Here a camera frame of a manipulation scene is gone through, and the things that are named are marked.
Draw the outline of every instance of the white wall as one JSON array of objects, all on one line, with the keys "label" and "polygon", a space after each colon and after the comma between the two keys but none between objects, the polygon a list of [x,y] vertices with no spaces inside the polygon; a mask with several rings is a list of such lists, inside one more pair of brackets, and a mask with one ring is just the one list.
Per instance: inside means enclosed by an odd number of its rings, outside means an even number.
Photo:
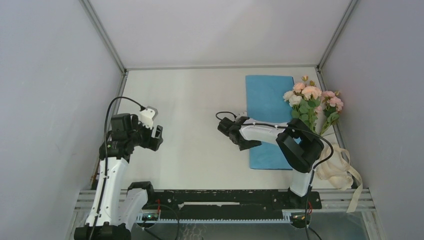
[{"label": "white wall", "polygon": [[64,239],[121,74],[77,0],[2,1],[0,29],[0,239]]},{"label": "white wall", "polygon": [[323,70],[388,239],[422,239],[424,1],[361,1]]},{"label": "white wall", "polygon": [[350,0],[92,0],[127,68],[317,65]]}]

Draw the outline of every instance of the blue cloth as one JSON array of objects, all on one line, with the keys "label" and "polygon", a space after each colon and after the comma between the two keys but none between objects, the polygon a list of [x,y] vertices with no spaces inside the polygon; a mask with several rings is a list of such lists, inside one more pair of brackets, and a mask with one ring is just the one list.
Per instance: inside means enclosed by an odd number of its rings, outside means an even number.
[{"label": "blue cloth", "polygon": [[[247,116],[263,122],[290,122],[292,107],[283,95],[293,86],[292,76],[247,75]],[[249,152],[251,169],[292,169],[277,145],[263,142]]]}]

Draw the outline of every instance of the gray floor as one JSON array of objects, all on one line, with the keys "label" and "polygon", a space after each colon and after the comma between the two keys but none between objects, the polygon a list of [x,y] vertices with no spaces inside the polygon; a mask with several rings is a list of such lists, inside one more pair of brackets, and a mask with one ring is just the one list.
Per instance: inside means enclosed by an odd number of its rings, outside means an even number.
[{"label": "gray floor", "polygon": [[[362,215],[356,213],[313,213],[311,227],[323,240],[368,240]],[[173,240],[176,224],[157,224],[150,230],[163,240]],[[134,226],[133,240],[155,238]],[[290,224],[181,224],[179,240],[306,240],[304,229],[295,229]],[[310,232],[310,239],[318,238]]]}]

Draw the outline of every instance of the gray wall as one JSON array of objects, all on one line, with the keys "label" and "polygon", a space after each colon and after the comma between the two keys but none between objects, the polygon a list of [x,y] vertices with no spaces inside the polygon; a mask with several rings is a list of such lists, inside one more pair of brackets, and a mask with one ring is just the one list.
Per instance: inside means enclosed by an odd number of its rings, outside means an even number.
[{"label": "gray wall", "polygon": [[326,66],[340,119],[389,239],[422,239],[424,1],[361,1]]},{"label": "gray wall", "polygon": [[121,74],[77,0],[0,4],[0,239],[64,239]]}]

